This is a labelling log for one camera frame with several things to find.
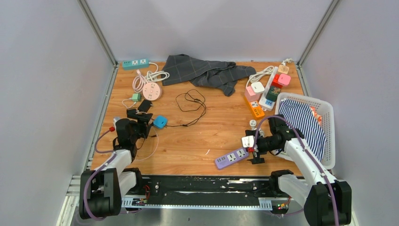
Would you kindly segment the black power adapter brick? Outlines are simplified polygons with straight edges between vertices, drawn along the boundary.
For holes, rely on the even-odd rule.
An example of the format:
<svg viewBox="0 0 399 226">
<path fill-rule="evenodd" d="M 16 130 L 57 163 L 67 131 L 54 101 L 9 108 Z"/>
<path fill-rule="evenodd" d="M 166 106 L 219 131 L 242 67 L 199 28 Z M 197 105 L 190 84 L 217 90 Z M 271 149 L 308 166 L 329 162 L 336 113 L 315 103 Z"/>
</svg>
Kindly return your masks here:
<svg viewBox="0 0 399 226">
<path fill-rule="evenodd" d="M 139 105 L 139 107 L 137 108 L 137 110 L 138 110 L 139 112 L 146 113 L 146 112 L 149 111 L 149 109 L 150 109 L 151 107 L 152 107 L 152 101 L 145 99 L 145 100 L 143 100 L 143 101 L 141 102 L 141 104 Z"/>
</svg>

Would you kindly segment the blue square plug adapter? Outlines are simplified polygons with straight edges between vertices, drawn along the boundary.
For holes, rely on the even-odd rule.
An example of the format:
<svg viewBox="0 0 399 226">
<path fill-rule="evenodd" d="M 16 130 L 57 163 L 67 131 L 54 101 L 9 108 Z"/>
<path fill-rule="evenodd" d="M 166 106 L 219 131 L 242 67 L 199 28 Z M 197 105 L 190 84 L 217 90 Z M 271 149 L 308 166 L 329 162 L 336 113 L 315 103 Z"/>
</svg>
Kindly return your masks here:
<svg viewBox="0 0 399 226">
<path fill-rule="evenodd" d="M 153 121 L 153 125 L 154 127 L 158 128 L 158 129 L 163 129 L 166 127 L 168 122 L 168 119 L 162 115 L 158 115 L 154 121 Z"/>
</svg>

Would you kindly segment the purple USB power strip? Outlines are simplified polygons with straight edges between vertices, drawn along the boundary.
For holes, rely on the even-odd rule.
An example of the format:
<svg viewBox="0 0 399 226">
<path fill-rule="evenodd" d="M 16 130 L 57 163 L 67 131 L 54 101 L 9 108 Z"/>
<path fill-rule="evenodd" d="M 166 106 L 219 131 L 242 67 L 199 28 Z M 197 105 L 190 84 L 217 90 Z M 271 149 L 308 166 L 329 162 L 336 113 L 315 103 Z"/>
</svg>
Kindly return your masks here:
<svg viewBox="0 0 399 226">
<path fill-rule="evenodd" d="M 219 158 L 216 158 L 215 165 L 219 170 L 221 170 L 247 157 L 248 157 L 248 152 L 245 150 L 245 148 L 239 148 Z"/>
</svg>

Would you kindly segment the round pink power socket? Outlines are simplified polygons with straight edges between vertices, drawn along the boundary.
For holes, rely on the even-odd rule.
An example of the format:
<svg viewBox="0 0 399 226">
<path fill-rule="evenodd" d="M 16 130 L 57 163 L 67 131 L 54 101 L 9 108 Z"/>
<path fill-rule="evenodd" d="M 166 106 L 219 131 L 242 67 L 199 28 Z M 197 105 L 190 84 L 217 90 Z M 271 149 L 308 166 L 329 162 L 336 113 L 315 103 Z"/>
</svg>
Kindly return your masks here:
<svg viewBox="0 0 399 226">
<path fill-rule="evenodd" d="M 142 95 L 146 100 L 155 101 L 162 95 L 161 86 L 155 82 L 148 82 L 143 87 Z"/>
</svg>

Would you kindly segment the teal power strip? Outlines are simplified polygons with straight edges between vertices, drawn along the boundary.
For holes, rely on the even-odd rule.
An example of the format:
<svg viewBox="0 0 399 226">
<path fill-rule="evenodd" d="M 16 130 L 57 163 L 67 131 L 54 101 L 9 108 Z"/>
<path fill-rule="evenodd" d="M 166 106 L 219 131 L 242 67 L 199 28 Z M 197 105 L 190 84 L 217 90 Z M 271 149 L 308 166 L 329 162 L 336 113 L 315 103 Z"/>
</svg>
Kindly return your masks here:
<svg viewBox="0 0 399 226">
<path fill-rule="evenodd" d="M 149 67 L 149 60 L 147 58 L 122 62 L 122 68 L 126 71 L 148 68 L 148 67 Z"/>
</svg>

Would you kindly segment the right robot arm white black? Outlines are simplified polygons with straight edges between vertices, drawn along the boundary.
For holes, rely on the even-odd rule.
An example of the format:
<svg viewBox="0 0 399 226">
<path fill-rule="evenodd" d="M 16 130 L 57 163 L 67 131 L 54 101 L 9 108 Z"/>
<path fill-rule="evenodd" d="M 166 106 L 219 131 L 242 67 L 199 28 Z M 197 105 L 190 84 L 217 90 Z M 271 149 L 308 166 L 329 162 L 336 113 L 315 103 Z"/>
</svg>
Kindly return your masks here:
<svg viewBox="0 0 399 226">
<path fill-rule="evenodd" d="M 246 130 L 242 137 L 243 148 L 253 154 L 283 150 L 300 170 L 305 181 L 301 181 L 289 170 L 271 173 L 269 191 L 274 196 L 289 195 L 303 209 L 311 226 L 344 226 L 351 223 L 352 189 L 343 180 L 338 180 L 315 157 L 304 135 L 282 115 L 271 115 L 268 120 L 271 136 L 259 135 L 260 127 Z"/>
</svg>

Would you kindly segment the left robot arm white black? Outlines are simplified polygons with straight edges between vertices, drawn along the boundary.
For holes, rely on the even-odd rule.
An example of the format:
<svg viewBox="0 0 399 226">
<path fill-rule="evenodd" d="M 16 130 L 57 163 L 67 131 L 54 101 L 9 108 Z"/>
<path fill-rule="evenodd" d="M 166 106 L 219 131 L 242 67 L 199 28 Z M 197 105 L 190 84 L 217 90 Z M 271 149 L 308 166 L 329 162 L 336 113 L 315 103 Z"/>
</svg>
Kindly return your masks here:
<svg viewBox="0 0 399 226">
<path fill-rule="evenodd" d="M 123 197 L 132 194 L 151 194 L 150 187 L 144 184 L 138 168 L 128 166 L 137 155 L 137 141 L 147 139 L 152 124 L 152 114 L 137 109 L 128 109 L 126 118 L 114 118 L 113 126 L 104 132 L 103 138 L 115 131 L 112 149 L 102 151 L 109 158 L 94 170 L 86 170 L 80 177 L 79 216 L 82 219 L 103 220 L 120 213 Z"/>
</svg>

